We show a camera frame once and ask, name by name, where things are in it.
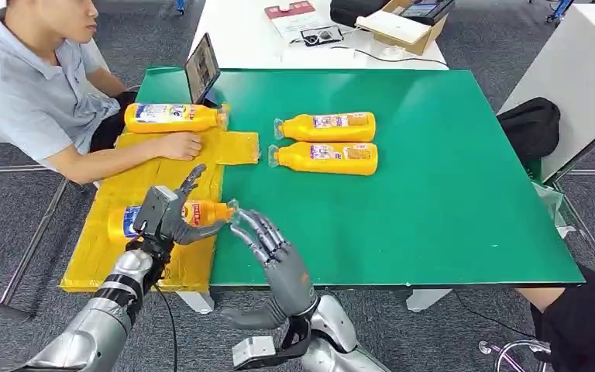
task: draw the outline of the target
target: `green tabletop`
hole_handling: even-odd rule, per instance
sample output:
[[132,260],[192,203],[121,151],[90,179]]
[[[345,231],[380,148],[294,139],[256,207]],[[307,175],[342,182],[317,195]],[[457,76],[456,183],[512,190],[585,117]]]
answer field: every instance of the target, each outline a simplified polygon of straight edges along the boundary
[[[183,71],[148,74],[139,102],[185,102]],[[230,130],[260,134],[258,165],[227,167],[222,200],[268,215],[319,285],[583,281],[469,71],[226,69],[213,88]],[[270,168],[273,120],[373,112],[370,177]],[[212,285],[265,285],[251,252],[218,236]]]

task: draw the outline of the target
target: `white table leg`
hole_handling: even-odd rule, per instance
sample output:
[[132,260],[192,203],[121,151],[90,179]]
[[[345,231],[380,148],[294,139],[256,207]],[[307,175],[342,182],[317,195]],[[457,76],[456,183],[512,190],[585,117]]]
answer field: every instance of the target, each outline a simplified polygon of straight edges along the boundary
[[184,300],[188,306],[190,306],[196,312],[200,314],[208,314],[209,312],[213,311],[215,307],[215,303],[213,302],[213,298],[211,298],[211,294],[208,292],[188,292],[182,291],[177,292],[177,295]]
[[425,310],[447,295],[452,289],[414,289],[407,299],[407,308],[413,312]]

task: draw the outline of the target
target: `robot finger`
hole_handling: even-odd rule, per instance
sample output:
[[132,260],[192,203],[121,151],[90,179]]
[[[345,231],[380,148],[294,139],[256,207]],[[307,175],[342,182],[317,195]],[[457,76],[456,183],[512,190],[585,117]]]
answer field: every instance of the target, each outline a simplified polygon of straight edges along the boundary
[[286,238],[284,238],[284,235],[282,235],[281,231],[277,228],[277,226],[275,226],[275,224],[272,221],[270,221],[269,218],[267,218],[261,212],[256,212],[256,214],[261,219],[261,221],[264,221],[266,223],[267,228],[268,228],[268,233],[272,234],[273,236],[276,236],[277,240],[279,241],[279,243],[277,245],[280,248],[287,248],[289,246],[292,246],[291,243],[286,241]]
[[204,173],[204,171],[206,171],[206,165],[204,164],[199,164],[198,166],[193,168],[188,177],[186,177],[184,182],[181,183],[179,191],[184,192],[186,195],[190,194],[191,190],[197,186],[193,185],[195,180],[197,180],[201,176],[201,174]]
[[281,246],[282,241],[279,239],[279,236],[277,236],[277,234],[270,228],[270,220],[262,213],[253,209],[250,209],[249,212],[252,213],[259,222],[261,222],[263,231],[270,235],[270,238],[275,243],[275,246]]
[[261,248],[247,231],[241,229],[236,225],[231,225],[229,229],[231,229],[232,233],[238,236],[252,250],[254,257],[256,257],[256,259],[259,262],[261,262],[262,264],[267,264],[268,262],[270,262],[270,255],[268,254],[268,252],[266,252],[264,248]]
[[247,223],[249,223],[250,226],[252,226],[252,229],[259,238],[259,241],[272,256],[272,253],[276,251],[278,247],[275,245],[270,235],[264,231],[264,228],[261,226],[261,222],[256,219],[252,212],[246,211],[244,209],[239,209],[236,211],[236,213],[238,213],[243,219],[247,221]]
[[204,227],[193,227],[189,226],[186,222],[181,221],[184,226],[182,228],[177,229],[177,232],[174,236],[174,241],[177,244],[190,244],[194,243],[198,240],[202,240],[204,238],[208,238],[209,236],[213,236],[220,231],[220,229],[225,225],[223,221],[218,221],[210,226]]

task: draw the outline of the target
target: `silver robotic arm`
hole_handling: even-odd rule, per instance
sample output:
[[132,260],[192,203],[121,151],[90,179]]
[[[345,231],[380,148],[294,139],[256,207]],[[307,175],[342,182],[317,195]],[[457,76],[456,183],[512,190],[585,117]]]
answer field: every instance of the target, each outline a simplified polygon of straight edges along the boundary
[[187,196],[204,171],[193,169],[175,191],[165,186],[149,189],[133,228],[139,236],[127,243],[92,299],[65,331],[44,350],[14,371],[112,370],[126,337],[143,306],[143,298],[161,279],[175,243],[189,244],[214,235],[222,223],[204,228],[189,226],[181,215]]
[[[253,234],[243,229],[241,222],[249,225]],[[274,329],[289,321],[279,349],[270,336],[250,337],[234,346],[235,370],[300,358],[311,372],[388,372],[359,345],[354,325],[336,298],[316,295],[299,253],[266,216],[240,209],[230,229],[263,267],[273,298],[258,310],[227,308],[222,314],[239,329]]]

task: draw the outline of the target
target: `black bag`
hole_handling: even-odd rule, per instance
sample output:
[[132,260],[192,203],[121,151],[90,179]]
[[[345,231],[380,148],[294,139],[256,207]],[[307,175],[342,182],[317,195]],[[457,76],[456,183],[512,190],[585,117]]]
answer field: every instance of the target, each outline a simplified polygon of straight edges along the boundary
[[388,2],[389,0],[332,0],[329,16],[336,23],[354,27],[357,17],[370,16]]
[[560,140],[560,110],[538,97],[496,117],[522,163],[549,155]]

